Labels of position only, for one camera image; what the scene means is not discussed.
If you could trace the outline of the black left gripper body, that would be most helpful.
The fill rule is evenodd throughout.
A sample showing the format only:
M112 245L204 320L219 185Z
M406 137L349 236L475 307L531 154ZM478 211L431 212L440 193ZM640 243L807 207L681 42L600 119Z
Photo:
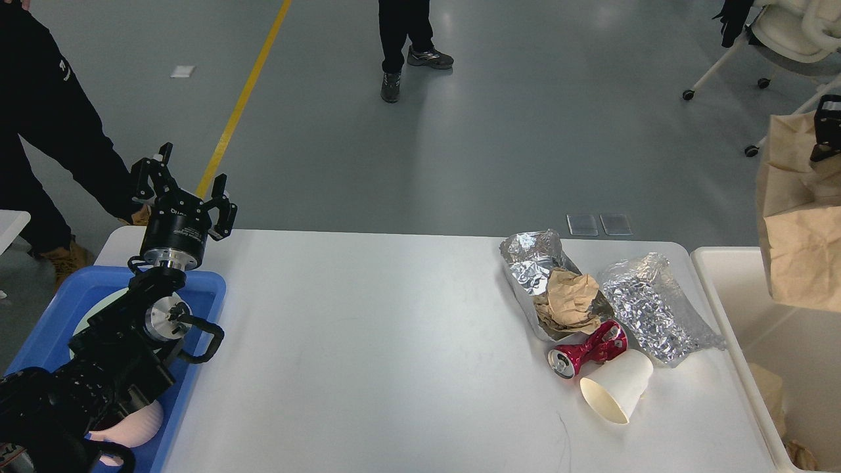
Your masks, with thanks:
M153 266L198 269L204 259L209 228L210 216L205 210L153 210L139 255Z

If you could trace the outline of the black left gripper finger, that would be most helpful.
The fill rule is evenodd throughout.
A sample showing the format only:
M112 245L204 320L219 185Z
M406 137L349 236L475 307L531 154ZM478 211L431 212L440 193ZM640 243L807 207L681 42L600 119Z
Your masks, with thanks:
M213 240L229 237L238 212L237 205L232 203L226 194L226 183L227 175L219 174L214 179L210 200L201 201L197 209L202 230L206 231ZM210 210L213 209L218 210L215 222L212 222L210 218Z
M168 168L171 152L172 143L164 143L152 158L142 158L132 165L133 200L148 204L157 212L195 212L201 198L181 189L172 177Z

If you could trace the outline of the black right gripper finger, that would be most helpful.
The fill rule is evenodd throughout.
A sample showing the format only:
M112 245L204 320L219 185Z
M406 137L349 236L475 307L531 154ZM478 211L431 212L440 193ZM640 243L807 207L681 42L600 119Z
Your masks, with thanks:
M837 156L840 152L840 96L824 94L814 114L816 145L811 162L820 162Z

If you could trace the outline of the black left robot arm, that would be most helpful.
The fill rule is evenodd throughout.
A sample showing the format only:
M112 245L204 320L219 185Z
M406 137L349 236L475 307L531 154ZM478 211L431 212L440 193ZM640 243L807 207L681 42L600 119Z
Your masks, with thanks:
M184 191L168 170L172 144L130 172L135 196L151 205L139 254L128 260L126 293L92 314L68 343L69 362L50 372L27 367L2 379L2 471L89 472L102 455L135 469L129 447L95 440L96 427L150 406L176 383L175 359L197 365L216 355L225 333L198 317L177 291L200 267L208 238L231 234L237 206L214 179L204 200Z

